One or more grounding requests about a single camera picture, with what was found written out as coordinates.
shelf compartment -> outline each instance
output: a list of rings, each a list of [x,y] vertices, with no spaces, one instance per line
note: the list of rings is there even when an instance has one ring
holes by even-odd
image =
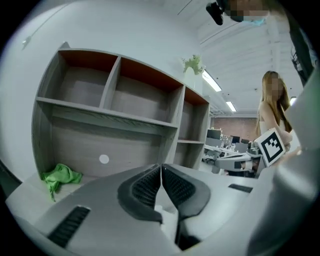
[[[52,118],[55,163],[95,177],[120,173],[158,162],[162,137],[140,132]],[[101,155],[109,158],[100,162]]]
[[[185,88],[181,124],[178,137],[202,142],[209,125],[209,103],[190,88]]]
[[[117,56],[90,50],[59,50],[41,81],[38,96],[99,107]]]
[[[37,170],[62,163],[91,177],[166,163],[177,128],[36,101],[32,145]],[[100,162],[107,155],[109,162]]]
[[[176,146],[173,163],[198,170],[203,148],[203,143],[178,143]]]
[[[183,85],[147,65],[121,57],[116,61],[100,107],[176,124]]]

black and white marker board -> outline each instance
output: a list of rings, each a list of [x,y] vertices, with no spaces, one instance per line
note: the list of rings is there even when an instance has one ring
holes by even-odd
[[[282,142],[276,128],[272,128],[255,140],[263,155],[265,165],[269,167],[277,161],[285,152],[285,145]]]

small plant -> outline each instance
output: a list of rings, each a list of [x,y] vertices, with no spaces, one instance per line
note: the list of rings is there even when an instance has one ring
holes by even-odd
[[[192,58],[186,60],[182,59],[184,64],[183,73],[186,73],[187,69],[190,67],[193,69],[195,75],[202,74],[205,70],[203,66],[200,66],[201,57],[199,55],[192,55]]]

round hole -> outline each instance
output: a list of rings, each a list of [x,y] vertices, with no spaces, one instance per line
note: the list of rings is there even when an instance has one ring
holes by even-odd
[[[109,162],[109,157],[106,154],[102,154],[99,156],[99,161],[102,164],[107,164]]]

potted plant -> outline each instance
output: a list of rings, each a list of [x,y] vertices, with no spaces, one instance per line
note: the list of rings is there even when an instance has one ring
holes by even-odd
[[[201,66],[201,57],[199,55],[192,55],[189,59],[182,59],[184,64],[184,79],[183,82],[188,86],[195,89],[196,87],[196,76],[201,76],[205,70],[204,66]]]

